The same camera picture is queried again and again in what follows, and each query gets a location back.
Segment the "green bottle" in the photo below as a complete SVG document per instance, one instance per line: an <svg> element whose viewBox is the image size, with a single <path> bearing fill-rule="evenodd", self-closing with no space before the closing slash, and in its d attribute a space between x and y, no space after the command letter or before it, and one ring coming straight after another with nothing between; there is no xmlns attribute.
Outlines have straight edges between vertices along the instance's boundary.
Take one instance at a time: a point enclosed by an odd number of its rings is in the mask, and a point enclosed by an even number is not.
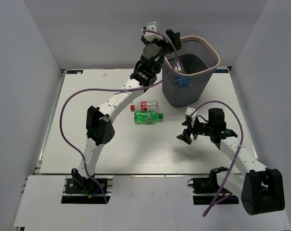
<svg viewBox="0 0 291 231"><path fill-rule="evenodd" d="M153 124L163 119L163 114L155 111L138 111L134 113L134 121L136 123Z"/></svg>

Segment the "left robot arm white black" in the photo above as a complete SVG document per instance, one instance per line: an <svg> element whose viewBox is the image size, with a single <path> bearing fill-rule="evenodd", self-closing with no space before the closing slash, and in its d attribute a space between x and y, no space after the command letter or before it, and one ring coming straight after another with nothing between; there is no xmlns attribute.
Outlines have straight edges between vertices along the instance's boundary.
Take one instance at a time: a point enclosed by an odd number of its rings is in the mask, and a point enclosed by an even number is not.
<svg viewBox="0 0 291 231"><path fill-rule="evenodd" d="M145 47L127 82L109 100L98 107L88 108L86 147L79 166L71 171L72 178L82 192L88 192L93 187L91 177L95 175L95 167L104 145L110 142L115 135L112 124L116 117L134 99L155 84L165 55L181 48L179 32L174 33L168 29L166 34L169 40L165 40L153 29L144 29L141 40Z"/></svg>

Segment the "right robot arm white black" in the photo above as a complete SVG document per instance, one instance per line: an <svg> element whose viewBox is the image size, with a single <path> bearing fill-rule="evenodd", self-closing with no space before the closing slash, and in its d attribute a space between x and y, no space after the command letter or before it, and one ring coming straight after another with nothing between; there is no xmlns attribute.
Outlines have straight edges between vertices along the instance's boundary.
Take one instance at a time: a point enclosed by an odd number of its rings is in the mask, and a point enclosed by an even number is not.
<svg viewBox="0 0 291 231"><path fill-rule="evenodd" d="M214 168L209 173L209 186L220 192L223 188L234 194L249 215L257 215L284 210L285 196L282 174L277 169L269 169L256 160L240 144L237 134L227 129L225 114L221 108L208 110L208 120L200 122L193 108L187 108L186 128L177 138L191 144L198 136L207 136L224 153L241 173L228 173L228 168Z"/></svg>

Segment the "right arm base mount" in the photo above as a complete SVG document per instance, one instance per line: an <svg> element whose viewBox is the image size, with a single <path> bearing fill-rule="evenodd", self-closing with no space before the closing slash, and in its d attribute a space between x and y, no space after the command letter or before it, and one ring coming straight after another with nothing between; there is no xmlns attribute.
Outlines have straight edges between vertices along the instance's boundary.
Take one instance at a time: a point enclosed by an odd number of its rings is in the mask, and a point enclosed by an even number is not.
<svg viewBox="0 0 291 231"><path fill-rule="evenodd" d="M191 178L187 181L187 185L193 190L193 204L194 205L210 205L219 186L211 186L209 178ZM235 195L232 195L226 189L222 189L217 200L228 196L227 199L219 202L219 205L236 205L239 200Z"/></svg>

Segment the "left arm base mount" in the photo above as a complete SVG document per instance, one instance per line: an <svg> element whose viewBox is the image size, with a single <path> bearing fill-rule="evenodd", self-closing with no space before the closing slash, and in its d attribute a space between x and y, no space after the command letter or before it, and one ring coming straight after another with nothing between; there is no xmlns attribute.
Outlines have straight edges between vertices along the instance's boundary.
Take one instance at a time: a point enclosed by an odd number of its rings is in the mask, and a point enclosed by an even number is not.
<svg viewBox="0 0 291 231"><path fill-rule="evenodd" d="M105 205L99 186L90 180L83 189L73 178L66 178L61 204Z"/></svg>

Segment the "clear bottle blue label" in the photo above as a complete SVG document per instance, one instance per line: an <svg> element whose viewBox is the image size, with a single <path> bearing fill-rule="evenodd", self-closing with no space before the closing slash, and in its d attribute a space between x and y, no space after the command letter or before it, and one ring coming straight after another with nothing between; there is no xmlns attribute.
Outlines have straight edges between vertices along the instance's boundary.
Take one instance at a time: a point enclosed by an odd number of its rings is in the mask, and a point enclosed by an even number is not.
<svg viewBox="0 0 291 231"><path fill-rule="evenodd" d="M181 62L181 59L173 59L171 61L172 66L174 66L174 71L180 74L186 74L185 68ZM173 80L173 84L178 88L188 88L191 87L191 81L187 77L182 77L180 75L176 75Z"/></svg>

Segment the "clear bottle red cap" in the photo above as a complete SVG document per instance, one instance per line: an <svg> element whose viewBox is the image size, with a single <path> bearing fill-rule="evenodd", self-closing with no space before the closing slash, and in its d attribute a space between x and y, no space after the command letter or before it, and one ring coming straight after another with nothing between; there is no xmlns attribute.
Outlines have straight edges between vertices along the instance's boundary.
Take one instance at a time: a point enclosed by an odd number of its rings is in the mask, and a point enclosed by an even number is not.
<svg viewBox="0 0 291 231"><path fill-rule="evenodd" d="M130 105L130 110L132 112L137 111L155 111L158 112L159 106L158 101L141 101L136 104Z"/></svg>

